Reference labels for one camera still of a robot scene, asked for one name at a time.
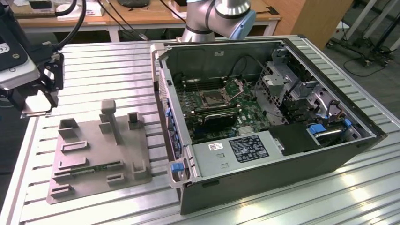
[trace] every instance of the metal table surface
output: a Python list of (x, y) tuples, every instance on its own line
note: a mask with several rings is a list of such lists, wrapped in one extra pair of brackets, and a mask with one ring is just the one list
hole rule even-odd
[[(288, 37), (388, 138), (334, 172), (221, 206), (180, 215), (166, 179), (166, 152), (150, 81), (154, 42), (69, 45), (65, 89), (50, 116), (29, 120), (2, 207), (0, 224), (394, 224), (400, 221), (400, 121), (308, 40)], [(57, 124), (98, 119), (100, 101), (114, 99), (116, 115), (145, 118), (152, 182), (49, 205), (48, 193)]]

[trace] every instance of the barcode sticker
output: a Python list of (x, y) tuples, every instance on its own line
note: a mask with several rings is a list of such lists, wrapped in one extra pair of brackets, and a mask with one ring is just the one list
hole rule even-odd
[(209, 150), (213, 151), (213, 150), (217, 150), (217, 149), (222, 149), (222, 143), (213, 143), (213, 144), (209, 144), (208, 145), (209, 147)]

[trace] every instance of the white label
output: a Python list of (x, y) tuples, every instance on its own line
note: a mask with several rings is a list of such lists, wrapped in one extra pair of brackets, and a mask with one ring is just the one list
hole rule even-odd
[(224, 56), (224, 51), (214, 52), (213, 56)]
[(0, 44), (0, 54), (8, 52), (10, 50), (6, 43)]
[(106, 24), (105, 22), (88, 22), (88, 25), (93, 25), (93, 24)]
[(224, 148), (221, 142), (220, 142), (220, 143), (209, 144), (208, 147), (209, 147), (209, 150), (210, 150), (210, 151), (217, 150), (217, 149), (222, 149), (222, 148)]

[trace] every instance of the power supply label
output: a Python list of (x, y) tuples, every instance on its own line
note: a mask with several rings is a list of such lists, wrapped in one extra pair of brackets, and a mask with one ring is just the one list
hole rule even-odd
[(229, 144), (240, 163), (269, 156), (258, 135), (230, 140)]

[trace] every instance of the blue tab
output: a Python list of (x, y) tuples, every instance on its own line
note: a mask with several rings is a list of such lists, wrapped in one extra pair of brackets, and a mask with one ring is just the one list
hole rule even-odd
[(169, 112), (170, 112), (170, 108), (168, 107), (166, 112), (165, 112), (165, 116), (169, 115)]
[(178, 171), (182, 171), (185, 168), (184, 168), (184, 165), (182, 163), (173, 163), (170, 165), (170, 170), (173, 173), (178, 172)]
[(317, 133), (321, 133), (324, 131), (326, 131), (326, 129), (325, 129), (324, 125), (321, 125), (321, 124), (313, 124), (313, 125), (309, 126), (309, 132), (313, 135), (317, 134)]
[(345, 120), (344, 120), (344, 125), (345, 125), (345, 127), (349, 127), (349, 126), (352, 125), (349, 119), (345, 119)]

